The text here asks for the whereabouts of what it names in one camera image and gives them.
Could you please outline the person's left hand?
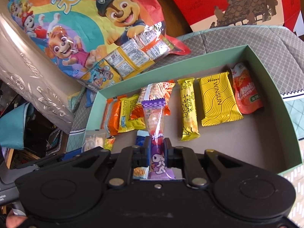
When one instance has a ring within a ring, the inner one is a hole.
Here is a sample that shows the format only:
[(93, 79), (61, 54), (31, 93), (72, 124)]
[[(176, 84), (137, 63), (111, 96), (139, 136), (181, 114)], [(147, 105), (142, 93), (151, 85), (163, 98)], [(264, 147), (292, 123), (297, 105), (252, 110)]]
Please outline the person's left hand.
[(26, 216), (18, 216), (10, 211), (6, 218), (6, 228), (18, 228), (26, 219)]

